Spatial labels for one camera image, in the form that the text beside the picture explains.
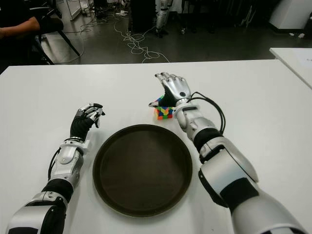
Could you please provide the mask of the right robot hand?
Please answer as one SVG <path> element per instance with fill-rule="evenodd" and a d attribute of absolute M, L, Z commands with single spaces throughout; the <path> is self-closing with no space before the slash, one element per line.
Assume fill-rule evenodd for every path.
<path fill-rule="evenodd" d="M 177 107 L 180 102 L 191 98 L 191 90 L 185 78 L 162 72 L 155 74 L 164 88 L 164 96 L 159 101 L 149 103 L 149 107 Z"/>

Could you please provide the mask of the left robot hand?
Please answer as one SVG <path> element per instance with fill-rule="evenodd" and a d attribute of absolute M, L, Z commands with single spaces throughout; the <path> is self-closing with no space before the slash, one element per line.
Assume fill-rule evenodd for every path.
<path fill-rule="evenodd" d="M 98 103 L 88 103 L 79 108 L 71 124 L 70 138 L 84 142 L 93 125 L 99 128 L 100 117 L 104 115 L 103 106 Z"/>

